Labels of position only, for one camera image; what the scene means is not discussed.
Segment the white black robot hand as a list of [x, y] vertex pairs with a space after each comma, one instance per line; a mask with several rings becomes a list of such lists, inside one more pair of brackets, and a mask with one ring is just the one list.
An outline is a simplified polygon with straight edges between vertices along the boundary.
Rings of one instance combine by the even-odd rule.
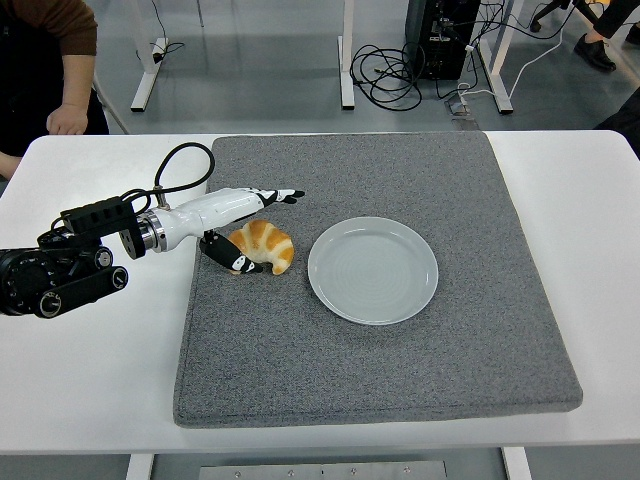
[[151, 248], [166, 252], [188, 237], [197, 237], [206, 256], [235, 274], [259, 272], [261, 265], [267, 263], [273, 274], [280, 275], [294, 258], [289, 234], [260, 219], [249, 221], [229, 237], [222, 236], [218, 229], [271, 204], [293, 204], [303, 196], [302, 191], [291, 189], [224, 188], [174, 209], [152, 209], [147, 213]]

